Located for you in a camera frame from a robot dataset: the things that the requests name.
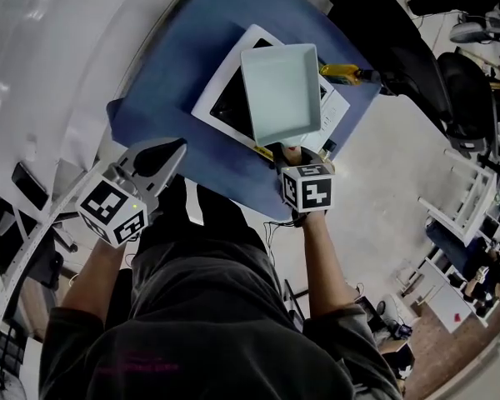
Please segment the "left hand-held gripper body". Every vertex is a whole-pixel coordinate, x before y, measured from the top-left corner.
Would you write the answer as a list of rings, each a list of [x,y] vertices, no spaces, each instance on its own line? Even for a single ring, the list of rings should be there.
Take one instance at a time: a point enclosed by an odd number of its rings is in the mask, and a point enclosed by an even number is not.
[[[151,222],[159,195],[186,153],[183,138],[133,144],[104,173],[95,173],[80,193],[76,210],[87,228],[114,248],[135,238]]]

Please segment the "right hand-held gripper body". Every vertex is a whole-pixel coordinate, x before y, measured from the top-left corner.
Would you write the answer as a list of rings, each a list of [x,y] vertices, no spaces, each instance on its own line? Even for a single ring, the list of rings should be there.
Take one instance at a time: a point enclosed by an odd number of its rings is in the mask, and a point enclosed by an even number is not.
[[[276,161],[282,200],[297,213],[327,211],[333,207],[333,165],[320,157],[289,166]]]

